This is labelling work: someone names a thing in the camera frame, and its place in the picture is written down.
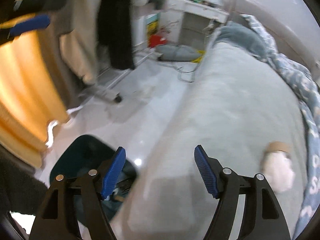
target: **floor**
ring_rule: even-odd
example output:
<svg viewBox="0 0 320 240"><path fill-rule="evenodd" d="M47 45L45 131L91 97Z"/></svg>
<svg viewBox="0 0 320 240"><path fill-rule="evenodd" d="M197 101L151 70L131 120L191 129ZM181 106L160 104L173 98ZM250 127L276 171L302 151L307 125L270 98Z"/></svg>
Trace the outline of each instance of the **floor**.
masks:
<svg viewBox="0 0 320 240"><path fill-rule="evenodd" d="M195 63L177 63L190 71ZM118 75L111 70L100 77L100 84L107 85ZM185 80L191 73L183 74ZM132 71L114 89L123 101L110 103L92 97L80 111L73 113L55 136L52 148L44 159L44 168L35 177L49 185L50 171L67 147L80 135L91 134L114 149L122 146L127 159L141 169L148 155L158 142L179 107L192 83L178 79L178 72L171 67L147 60ZM15 213L12 215L30 233L34 216ZM80 225L84 239L88 232Z"/></svg>

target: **beige curtain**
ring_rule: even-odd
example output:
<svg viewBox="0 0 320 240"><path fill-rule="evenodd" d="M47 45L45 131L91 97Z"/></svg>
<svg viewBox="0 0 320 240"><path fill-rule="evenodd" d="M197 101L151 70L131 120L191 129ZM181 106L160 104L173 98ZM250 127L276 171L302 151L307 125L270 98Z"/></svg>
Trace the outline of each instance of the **beige curtain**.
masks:
<svg viewBox="0 0 320 240"><path fill-rule="evenodd" d="M64 123L68 115L42 59L37 31L25 33L0 46L0 143L39 168L53 120Z"/></svg>

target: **black pants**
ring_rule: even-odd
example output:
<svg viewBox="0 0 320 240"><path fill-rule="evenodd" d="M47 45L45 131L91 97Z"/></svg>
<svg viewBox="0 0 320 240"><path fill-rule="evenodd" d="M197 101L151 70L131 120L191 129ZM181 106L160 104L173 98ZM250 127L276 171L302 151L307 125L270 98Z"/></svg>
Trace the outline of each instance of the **black pants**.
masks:
<svg viewBox="0 0 320 240"><path fill-rule="evenodd" d="M109 47L113 68L134 69L130 23L130 0L101 0L98 40Z"/></svg>

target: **orange curtain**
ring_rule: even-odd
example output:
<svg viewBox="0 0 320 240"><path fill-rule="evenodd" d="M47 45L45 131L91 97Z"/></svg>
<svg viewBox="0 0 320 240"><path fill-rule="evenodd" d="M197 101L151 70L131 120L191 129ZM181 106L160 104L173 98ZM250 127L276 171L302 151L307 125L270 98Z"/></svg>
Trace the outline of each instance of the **orange curtain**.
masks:
<svg viewBox="0 0 320 240"><path fill-rule="evenodd" d="M39 168L53 120L64 123L68 114L42 59L37 31L25 33L0 46L0 143Z"/></svg>

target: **yellow object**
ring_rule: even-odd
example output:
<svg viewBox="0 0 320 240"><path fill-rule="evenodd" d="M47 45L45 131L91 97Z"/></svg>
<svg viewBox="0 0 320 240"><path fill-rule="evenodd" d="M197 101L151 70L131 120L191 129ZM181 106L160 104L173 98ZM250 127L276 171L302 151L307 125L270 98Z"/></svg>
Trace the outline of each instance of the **yellow object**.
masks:
<svg viewBox="0 0 320 240"><path fill-rule="evenodd" d="M205 50L198 50L198 52L201 54L201 56L200 56L199 58L191 61L191 62L193 62L193 63L199 63L199 62L202 60L202 58L203 58L203 56L204 56L204 54L205 54Z"/></svg>
<svg viewBox="0 0 320 240"><path fill-rule="evenodd" d="M39 168L53 120L63 123L68 114L32 31L0 46L0 143Z"/></svg>

